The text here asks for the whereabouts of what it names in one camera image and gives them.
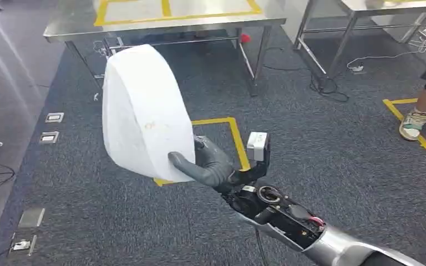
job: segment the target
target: sneaker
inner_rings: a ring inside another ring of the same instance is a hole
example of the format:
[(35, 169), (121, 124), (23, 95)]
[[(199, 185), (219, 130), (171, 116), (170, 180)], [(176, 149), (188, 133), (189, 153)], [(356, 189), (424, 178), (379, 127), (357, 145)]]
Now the sneaker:
[(401, 122), (399, 133), (406, 140), (415, 141), (419, 138), (420, 131), (425, 124), (426, 112), (418, 112), (414, 109)]

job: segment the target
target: robotic arm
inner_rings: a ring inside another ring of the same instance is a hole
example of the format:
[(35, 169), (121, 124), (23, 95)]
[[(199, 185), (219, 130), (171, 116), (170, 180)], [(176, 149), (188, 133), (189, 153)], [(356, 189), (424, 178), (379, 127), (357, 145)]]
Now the robotic arm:
[(169, 153), (176, 168), (210, 186), (233, 208), (239, 219), (301, 252), (319, 266), (424, 266), (392, 249), (360, 241), (327, 224), (310, 210), (262, 183), (270, 164), (270, 136), (253, 132), (247, 154), (256, 165), (236, 171), (228, 156), (207, 137), (195, 138), (197, 165), (178, 152)]

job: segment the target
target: metal table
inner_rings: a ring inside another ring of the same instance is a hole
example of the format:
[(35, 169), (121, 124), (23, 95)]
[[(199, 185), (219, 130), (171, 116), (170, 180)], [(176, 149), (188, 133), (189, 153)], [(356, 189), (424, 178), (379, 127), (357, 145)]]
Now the metal table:
[[(228, 37), (150, 44), (233, 40), (256, 84), (271, 27), (285, 23), (286, 16), (276, 0), (60, 0), (43, 35), (49, 42), (66, 42), (67, 47), (95, 76), (74, 45), (74, 40), (101, 40), (104, 52), (109, 57), (130, 47), (124, 45), (122, 36), (234, 29), (235, 34)], [(263, 27), (254, 69), (240, 41), (244, 27)], [(109, 38), (116, 39), (117, 44), (110, 45)]]
[[(345, 28), (327, 28), (327, 29), (307, 29), (308, 22), (311, 19), (311, 14), (316, 6), (317, 0), (309, 0), (306, 6), (303, 20), (298, 29), (298, 34), (295, 40), (295, 49), (303, 47), (311, 59), (316, 63), (319, 70), (327, 78), (333, 78), (337, 72), (338, 63), (345, 50), (345, 46), (353, 30), (365, 29), (383, 29), (383, 28), (401, 28), (409, 27), (410, 31), (404, 36), (402, 42), (410, 40), (419, 27), (426, 20), (426, 1), (421, 0), (335, 0), (348, 14), (349, 22)], [(381, 16), (381, 15), (395, 15), (395, 14), (408, 14), (408, 13), (421, 13), (419, 18), (413, 24), (407, 25), (375, 25), (375, 26), (361, 26), (356, 27), (358, 18)], [(306, 44), (304, 35), (306, 33), (320, 33), (320, 32), (339, 32), (343, 31), (344, 34), (339, 44), (339, 48), (332, 60), (331, 66), (326, 70), (319, 60), (314, 55), (313, 51)]]

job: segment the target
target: gray carpet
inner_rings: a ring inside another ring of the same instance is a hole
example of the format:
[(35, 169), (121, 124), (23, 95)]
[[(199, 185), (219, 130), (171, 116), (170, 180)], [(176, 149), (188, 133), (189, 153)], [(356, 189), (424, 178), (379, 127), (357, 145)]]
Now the gray carpet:
[[(310, 38), (321, 57), (332, 53), (337, 39), (329, 37)], [(273, 31), (271, 46), (285, 50), (270, 50), (266, 64), (304, 66), (281, 29)], [(256, 54), (255, 42), (247, 48)], [(351, 100), (339, 104), (310, 91), (306, 71), (266, 69), (259, 96), (250, 98), (243, 65), (229, 42), (159, 51), (193, 120), (233, 116), (244, 140), (250, 131), (272, 135), (268, 182), (348, 233), (426, 264), (426, 150), (399, 137), (398, 121), (382, 103), (417, 95), (426, 67), (418, 59), (374, 60), (366, 63), (365, 75), (344, 72), (336, 81)], [(404, 51), (375, 31), (352, 38), (345, 62)], [(40, 228), (19, 231), (38, 235), (35, 252), (11, 254), (0, 264), (262, 265), (252, 228), (236, 223), (213, 190), (194, 182), (158, 187), (110, 160), (101, 102), (93, 102), (96, 89), (81, 67), (65, 53), (42, 114), (66, 116), (53, 125), (40, 117), (0, 222), (2, 250), (20, 212), (45, 207)], [(53, 130), (61, 132), (57, 144), (37, 144), (41, 132)], [(227, 126), (195, 131), (211, 137), (237, 164)], [(263, 241), (271, 265), (312, 265), (276, 241)]]

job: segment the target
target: silver arm cover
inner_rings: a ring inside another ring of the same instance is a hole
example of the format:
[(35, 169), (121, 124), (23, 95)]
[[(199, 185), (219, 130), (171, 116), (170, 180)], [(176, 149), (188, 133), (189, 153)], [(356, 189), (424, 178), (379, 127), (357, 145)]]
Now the silver arm cover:
[(379, 253), (380, 257), (385, 257), (380, 258), (378, 266), (424, 266), (424, 264), (400, 252), (367, 244), (330, 225), (326, 225), (326, 229), (317, 241), (308, 248), (302, 249), (300, 245), (286, 237), (283, 231), (269, 223), (258, 224), (242, 214), (238, 215), (239, 219), (243, 222), (256, 227), (266, 235), (279, 240), (293, 250), (303, 253), (319, 266), (376, 265), (368, 262), (368, 258), (375, 253)]

